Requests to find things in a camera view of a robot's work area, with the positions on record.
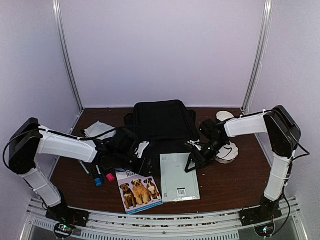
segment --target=brown dog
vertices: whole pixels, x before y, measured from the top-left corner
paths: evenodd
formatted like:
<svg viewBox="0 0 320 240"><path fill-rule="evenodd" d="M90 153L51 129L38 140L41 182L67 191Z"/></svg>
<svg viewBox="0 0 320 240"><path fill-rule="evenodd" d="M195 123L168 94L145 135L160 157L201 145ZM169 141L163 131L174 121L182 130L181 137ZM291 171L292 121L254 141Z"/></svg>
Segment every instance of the brown dog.
<svg viewBox="0 0 320 240"><path fill-rule="evenodd" d="M136 199L134 196L134 193L131 191L129 184L124 183L120 186L123 192L123 197L124 197L124 204L126 205L126 208L129 209L130 207L136 207Z"/></svg>
<svg viewBox="0 0 320 240"><path fill-rule="evenodd" d="M152 178L148 178L143 181L146 184L146 189L151 193L153 199L159 199L160 193L158 192L158 189L156 185L152 182Z"/></svg>
<svg viewBox="0 0 320 240"><path fill-rule="evenodd" d="M135 179L131 182L133 185L133 194L138 205L148 204L150 197L152 198L151 193L146 189L142 184L141 179Z"/></svg>

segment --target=wooden table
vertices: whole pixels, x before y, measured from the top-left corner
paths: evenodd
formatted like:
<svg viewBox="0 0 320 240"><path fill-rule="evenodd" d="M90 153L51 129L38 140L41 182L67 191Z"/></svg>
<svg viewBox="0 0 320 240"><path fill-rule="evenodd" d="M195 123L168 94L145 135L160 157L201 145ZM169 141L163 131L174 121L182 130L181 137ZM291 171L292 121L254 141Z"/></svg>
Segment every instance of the wooden table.
<svg viewBox="0 0 320 240"><path fill-rule="evenodd" d="M218 111L241 114L238 108L191 108L196 111L196 126L207 118L215 119ZM86 109L80 117L73 135L82 136L80 130L97 121L120 127L124 116L132 108ZM187 214L237 209L258 205L270 175L270 166L254 135L235 137L231 140L239 148L239 156L230 164L214 162L211 166L197 170L200 200L165 203L141 214ZM51 181L64 194L69 206L125 213L117 181L105 181L96 187L91 176L87 176L74 159L61 157ZM156 178L158 187L160 179Z"/></svg>

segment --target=black cable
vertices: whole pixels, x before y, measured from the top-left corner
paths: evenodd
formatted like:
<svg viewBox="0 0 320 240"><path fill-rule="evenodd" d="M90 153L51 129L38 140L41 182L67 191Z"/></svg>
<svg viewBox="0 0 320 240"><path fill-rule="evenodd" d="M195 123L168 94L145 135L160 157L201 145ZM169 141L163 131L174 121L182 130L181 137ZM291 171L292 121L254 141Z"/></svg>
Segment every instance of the black cable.
<svg viewBox="0 0 320 240"><path fill-rule="evenodd" d="M254 115L258 115L258 114L264 114L264 113L268 113L268 112L271 112L271 111L272 111L272 109L271 110L265 110L265 111L259 111L259 112L255 112L255 113L250 113L248 115L242 115L241 118L246 118L246 117L250 117L250 116L254 116Z"/></svg>
<svg viewBox="0 0 320 240"><path fill-rule="evenodd" d="M250 210L250 207L244 206L244 207L242 208L242 211L243 211L244 209L249 209L249 210Z"/></svg>
<svg viewBox="0 0 320 240"><path fill-rule="evenodd" d="M63 132L59 132L59 131L55 131L55 130L48 130L48 133L56 134L56 135L63 136L63 137L69 138L69 139L74 139L74 140L79 139L79 137L77 137L77 136L72 136L72 135L69 135L69 134L66 134Z"/></svg>
<svg viewBox="0 0 320 240"><path fill-rule="evenodd" d="M115 128L113 128L113 129L111 129L111 130L109 130L109 131L105 131L105 132L103 132L103 133L101 133L101 134L99 134L99 135L97 135L97 136L93 136L93 137L83 137L83 138L80 138L79 140L80 140L80 141L95 140L95 139L98 139L98 138L100 138L100 137L102 137L102 136L104 136L104 135L107 135L107 134L109 134L109 133L112 133L112 132L116 131L117 129L130 129L130 128L143 129L143 130L146 130L146 131L148 131L148 132L150 132L150 133L152 133L152 134L156 134L156 135L158 135L158 136L163 136L163 137L165 137L164 134L159 133L159 132L156 132L156 131L153 131L153 130L150 130L150 129L145 128L145 127L143 127L143 126L128 125L128 126L118 126L118 127L115 127ZM167 138L168 138L168 139L183 139L183 138L178 138L178 137L167 137Z"/></svg>
<svg viewBox="0 0 320 240"><path fill-rule="evenodd" d="M290 207L290 203L285 195L285 192L282 193L283 195L283 198L284 200L286 201L286 203L288 204L288 208L289 208L289 212L288 212L288 216L286 217L284 223L281 225L281 227L276 231L274 232L271 236L273 237L274 235L276 235L278 232L280 232L280 230L286 225L287 221L289 220L289 217L290 217L290 213L291 213L291 207Z"/></svg>
<svg viewBox="0 0 320 240"><path fill-rule="evenodd" d="M305 155L306 156L309 156L310 155L310 152L308 150L306 150L298 141L297 139L292 135L292 133L289 131L291 137L293 138L293 140L296 142L296 144L306 153Z"/></svg>
<svg viewBox="0 0 320 240"><path fill-rule="evenodd" d="M295 160L297 160L299 158L306 157L306 156L309 156L309 155L310 155L310 153L302 154L300 156L295 157L292 161L295 161Z"/></svg>
<svg viewBox="0 0 320 240"><path fill-rule="evenodd" d="M23 133L15 136L15 137L13 137L13 138L5 145L5 147L4 147L4 149L3 149L3 153L2 153L2 160L3 160L3 163L4 163L4 165L6 166L7 169L9 169L10 171L12 171L11 168L10 168L10 167L8 166L8 164L6 163L6 151L7 151L7 148L9 147L9 145L10 145L14 140L16 140L17 138L20 138L20 137L23 136L23 135L26 135L26 134L28 134L28 133L35 132L35 131L45 131L45 129L37 128L37 129L30 130L30 131L25 131L25 132L23 132Z"/></svg>
<svg viewBox="0 0 320 240"><path fill-rule="evenodd" d="M48 211L48 208L47 208L47 207L44 207L44 205L45 205L45 202L42 203L42 208L43 208L44 210Z"/></svg>

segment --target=white wall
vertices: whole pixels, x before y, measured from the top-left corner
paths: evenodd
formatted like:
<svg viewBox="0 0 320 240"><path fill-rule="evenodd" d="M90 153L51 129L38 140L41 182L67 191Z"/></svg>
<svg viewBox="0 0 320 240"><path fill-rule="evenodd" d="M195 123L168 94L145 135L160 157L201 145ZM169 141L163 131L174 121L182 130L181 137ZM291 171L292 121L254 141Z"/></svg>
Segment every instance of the white wall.
<svg viewBox="0 0 320 240"><path fill-rule="evenodd" d="M312 240L320 239L320 1L277 0L262 72L250 112L286 107L310 157L294 163L287 187L296 196ZM268 137L260 136L271 150Z"/></svg>
<svg viewBox="0 0 320 240"><path fill-rule="evenodd" d="M180 99L240 107L264 0L64 0L71 64L85 107Z"/></svg>
<svg viewBox="0 0 320 240"><path fill-rule="evenodd" d="M68 132L78 113L51 0L0 1L0 152L30 117ZM54 159L42 157L49 172ZM18 239L31 190L0 164L0 239Z"/></svg>

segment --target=dog book cover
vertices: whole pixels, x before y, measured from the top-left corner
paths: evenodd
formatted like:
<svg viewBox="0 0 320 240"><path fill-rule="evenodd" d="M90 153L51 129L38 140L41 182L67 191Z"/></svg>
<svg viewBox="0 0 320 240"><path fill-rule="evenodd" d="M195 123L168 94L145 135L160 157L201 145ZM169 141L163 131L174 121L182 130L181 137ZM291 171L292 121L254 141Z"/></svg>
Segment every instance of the dog book cover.
<svg viewBox="0 0 320 240"><path fill-rule="evenodd" d="M144 177L121 169L115 174L126 214L135 214L163 204L152 176Z"/></svg>

